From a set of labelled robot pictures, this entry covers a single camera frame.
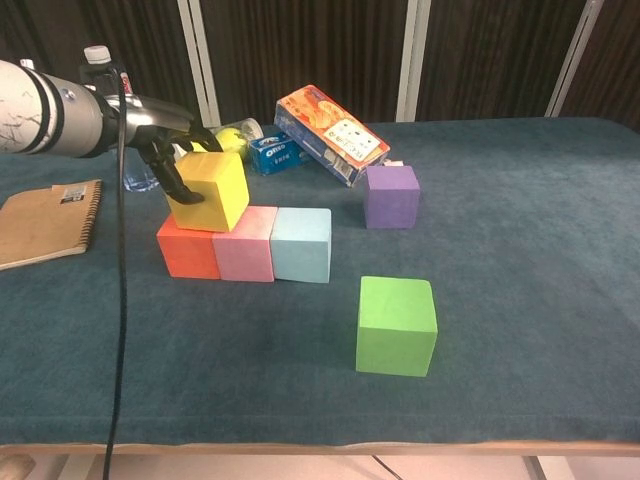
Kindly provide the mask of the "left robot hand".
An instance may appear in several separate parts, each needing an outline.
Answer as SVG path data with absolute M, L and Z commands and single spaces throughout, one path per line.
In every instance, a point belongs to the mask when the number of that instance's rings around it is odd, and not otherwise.
M 183 182 L 174 159 L 174 145 L 191 152 L 192 142 L 206 152 L 222 152 L 214 134 L 199 125 L 185 108 L 166 101 L 127 94 L 125 145 L 136 149 L 164 192 L 183 205 L 204 201 Z

